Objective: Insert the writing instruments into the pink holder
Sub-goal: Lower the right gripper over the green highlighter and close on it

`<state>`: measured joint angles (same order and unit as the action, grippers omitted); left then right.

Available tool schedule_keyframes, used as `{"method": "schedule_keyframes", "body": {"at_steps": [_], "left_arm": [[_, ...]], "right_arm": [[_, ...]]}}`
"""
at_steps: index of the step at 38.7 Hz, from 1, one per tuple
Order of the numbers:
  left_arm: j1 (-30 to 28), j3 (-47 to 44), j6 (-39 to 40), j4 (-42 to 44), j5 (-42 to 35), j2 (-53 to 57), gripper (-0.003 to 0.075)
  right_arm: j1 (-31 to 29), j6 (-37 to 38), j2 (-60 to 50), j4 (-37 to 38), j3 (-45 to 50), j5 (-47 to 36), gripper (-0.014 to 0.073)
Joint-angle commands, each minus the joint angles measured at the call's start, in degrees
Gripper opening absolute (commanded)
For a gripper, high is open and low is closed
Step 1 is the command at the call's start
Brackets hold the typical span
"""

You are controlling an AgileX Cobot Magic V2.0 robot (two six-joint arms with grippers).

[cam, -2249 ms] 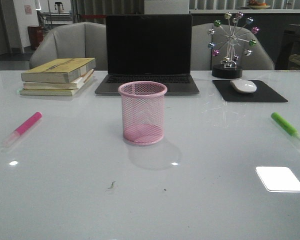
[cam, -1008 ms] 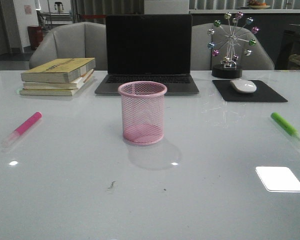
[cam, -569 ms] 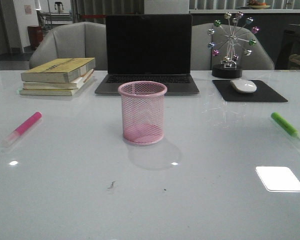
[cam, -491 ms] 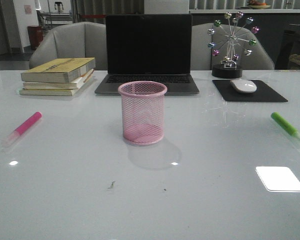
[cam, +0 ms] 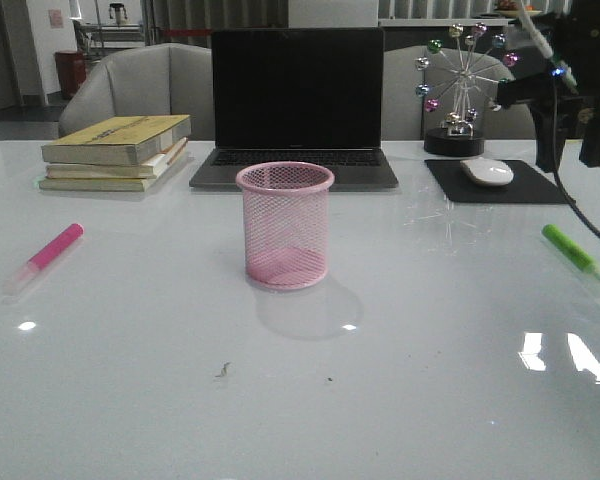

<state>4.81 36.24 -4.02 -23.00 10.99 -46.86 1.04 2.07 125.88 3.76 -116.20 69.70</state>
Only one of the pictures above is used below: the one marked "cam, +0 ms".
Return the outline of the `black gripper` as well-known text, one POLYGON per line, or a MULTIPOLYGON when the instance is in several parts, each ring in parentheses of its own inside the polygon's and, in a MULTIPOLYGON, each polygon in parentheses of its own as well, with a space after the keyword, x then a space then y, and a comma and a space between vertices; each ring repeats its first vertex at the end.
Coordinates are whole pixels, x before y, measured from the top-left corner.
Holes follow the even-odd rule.
POLYGON ((529 43, 544 61, 538 73, 500 84, 496 96, 504 108, 531 108, 536 165, 556 172, 565 142, 577 137, 581 122, 579 159, 600 167, 600 1, 572 1, 560 12, 535 17, 521 11, 508 33, 514 48, 529 43))

